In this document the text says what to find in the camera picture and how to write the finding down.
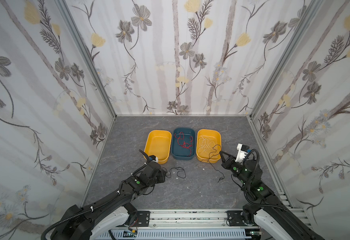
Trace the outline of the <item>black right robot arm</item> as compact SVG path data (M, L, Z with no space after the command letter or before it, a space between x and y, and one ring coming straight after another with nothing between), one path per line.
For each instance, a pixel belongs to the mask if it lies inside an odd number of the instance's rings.
M222 167L231 171L232 180L239 180L237 185L242 190L248 204L243 206L243 223L258 225L265 229L275 240L322 240L295 216L261 180L260 156L256 149L244 154L239 161L235 156L220 151Z

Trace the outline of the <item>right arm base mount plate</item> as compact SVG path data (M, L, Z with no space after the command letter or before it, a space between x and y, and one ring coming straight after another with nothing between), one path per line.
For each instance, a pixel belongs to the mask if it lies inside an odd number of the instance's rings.
M229 210L227 213L226 224L229 227L251 227L253 224L247 223L242 215L242 210Z

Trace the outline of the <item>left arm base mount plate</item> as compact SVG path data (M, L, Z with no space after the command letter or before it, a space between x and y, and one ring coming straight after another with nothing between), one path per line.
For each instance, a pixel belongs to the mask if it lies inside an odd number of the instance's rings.
M137 211L135 214L128 217L124 225L129 228L148 227L150 216L150 211Z

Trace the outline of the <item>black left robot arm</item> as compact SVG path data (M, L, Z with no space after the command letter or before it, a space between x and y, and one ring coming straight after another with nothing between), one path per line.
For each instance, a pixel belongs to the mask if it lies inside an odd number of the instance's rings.
M144 155L145 164L121 181L115 191L84 207L71 206L58 222L42 232L41 239L46 240L47 234L51 232L51 240L89 240L95 236L96 226L117 209L124 210L127 219L134 216L137 210L131 202L146 194L149 188L164 183L167 174L159 164L158 157L149 156L142 150L139 152Z

